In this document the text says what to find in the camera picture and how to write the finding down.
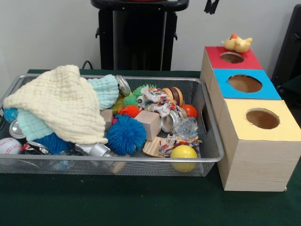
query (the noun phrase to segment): orange spiky ball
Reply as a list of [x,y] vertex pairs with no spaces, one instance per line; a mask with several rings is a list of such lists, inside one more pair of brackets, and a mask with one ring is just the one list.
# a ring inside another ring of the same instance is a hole
[[139,107],[134,105],[126,106],[120,111],[120,114],[127,115],[131,118],[136,117],[139,113],[140,113]]

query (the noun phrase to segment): stacked boxes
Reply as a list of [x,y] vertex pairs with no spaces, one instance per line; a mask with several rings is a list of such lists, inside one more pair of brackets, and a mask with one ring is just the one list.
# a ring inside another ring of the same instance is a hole
[[251,50],[205,47],[206,83],[225,150],[226,191],[284,191],[301,155],[301,129]]

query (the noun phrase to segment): red square lid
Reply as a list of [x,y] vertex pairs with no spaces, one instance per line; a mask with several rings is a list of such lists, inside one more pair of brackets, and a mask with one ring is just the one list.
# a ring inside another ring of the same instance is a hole
[[222,46],[206,46],[205,49],[213,69],[262,70],[258,59],[251,49],[245,53],[227,50]]

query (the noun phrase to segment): green spiky ball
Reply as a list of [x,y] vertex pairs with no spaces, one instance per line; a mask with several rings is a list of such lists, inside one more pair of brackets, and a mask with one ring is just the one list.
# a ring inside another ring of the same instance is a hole
[[138,106],[136,96],[130,95],[130,96],[124,98],[123,106],[126,107],[126,106],[129,106],[129,105]]
[[[143,86],[139,86],[137,89],[134,90],[133,92],[133,95],[137,98],[139,96],[141,96],[141,90],[142,88],[146,87],[146,85],[143,85]],[[155,88],[156,85],[149,85],[149,88]]]

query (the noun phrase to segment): baseball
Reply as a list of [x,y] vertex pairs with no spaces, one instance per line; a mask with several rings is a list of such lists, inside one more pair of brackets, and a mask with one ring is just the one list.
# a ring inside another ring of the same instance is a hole
[[[0,140],[0,154],[18,154],[22,145],[14,138],[4,138]],[[17,162],[17,159],[2,159],[0,158],[0,164],[12,165]]]

